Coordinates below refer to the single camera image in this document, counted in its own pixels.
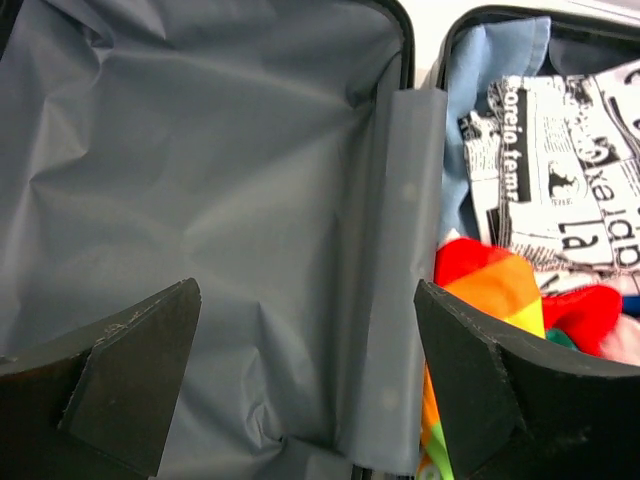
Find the rainbow striped garment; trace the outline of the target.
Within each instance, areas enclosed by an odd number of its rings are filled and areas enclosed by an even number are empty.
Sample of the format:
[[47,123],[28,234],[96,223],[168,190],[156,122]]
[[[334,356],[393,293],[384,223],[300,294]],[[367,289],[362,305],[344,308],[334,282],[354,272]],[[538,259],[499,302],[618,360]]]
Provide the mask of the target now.
[[[529,263],[498,247],[455,238],[436,254],[434,284],[480,312],[544,338],[542,296]],[[423,478],[457,479],[452,470],[428,366],[424,376]]]

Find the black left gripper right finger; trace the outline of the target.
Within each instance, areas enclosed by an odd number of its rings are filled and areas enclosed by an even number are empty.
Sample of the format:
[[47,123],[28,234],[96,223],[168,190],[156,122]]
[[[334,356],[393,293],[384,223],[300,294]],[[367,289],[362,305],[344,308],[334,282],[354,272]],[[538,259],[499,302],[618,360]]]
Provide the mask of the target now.
[[433,283],[414,297],[457,479],[636,479],[639,369],[486,315]]

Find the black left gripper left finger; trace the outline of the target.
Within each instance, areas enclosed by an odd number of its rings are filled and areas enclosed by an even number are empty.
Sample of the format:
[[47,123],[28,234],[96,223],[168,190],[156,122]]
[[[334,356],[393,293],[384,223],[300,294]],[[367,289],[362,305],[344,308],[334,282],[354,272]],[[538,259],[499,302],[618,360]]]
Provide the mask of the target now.
[[200,311],[190,278],[2,358],[2,478],[157,476]]

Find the black white newspaper print shirt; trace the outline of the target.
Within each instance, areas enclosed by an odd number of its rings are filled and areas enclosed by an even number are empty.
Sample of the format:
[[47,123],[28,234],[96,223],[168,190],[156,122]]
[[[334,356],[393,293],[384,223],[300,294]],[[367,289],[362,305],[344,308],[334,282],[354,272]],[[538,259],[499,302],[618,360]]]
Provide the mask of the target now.
[[480,239],[540,272],[639,269],[639,65],[506,76],[465,154]]

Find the grey-blue cloth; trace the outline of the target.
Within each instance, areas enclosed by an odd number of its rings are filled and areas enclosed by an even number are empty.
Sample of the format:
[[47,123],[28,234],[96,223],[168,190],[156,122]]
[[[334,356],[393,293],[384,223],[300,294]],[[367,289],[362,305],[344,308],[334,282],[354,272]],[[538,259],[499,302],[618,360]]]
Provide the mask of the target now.
[[466,143],[484,131],[495,137],[495,119],[487,103],[490,85],[504,76],[535,76],[551,38],[548,16],[480,24],[463,33],[447,63],[448,105],[440,226],[443,241],[451,232],[478,238],[470,197]]

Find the grey hard-shell suitcase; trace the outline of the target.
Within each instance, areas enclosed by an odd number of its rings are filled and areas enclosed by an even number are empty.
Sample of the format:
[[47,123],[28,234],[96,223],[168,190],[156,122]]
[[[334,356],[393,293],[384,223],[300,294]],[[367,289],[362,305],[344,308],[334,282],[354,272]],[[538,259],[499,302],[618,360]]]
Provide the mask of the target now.
[[193,278],[157,476],[413,479],[447,63],[548,16],[547,72],[639,53],[598,1],[5,1],[1,360]]

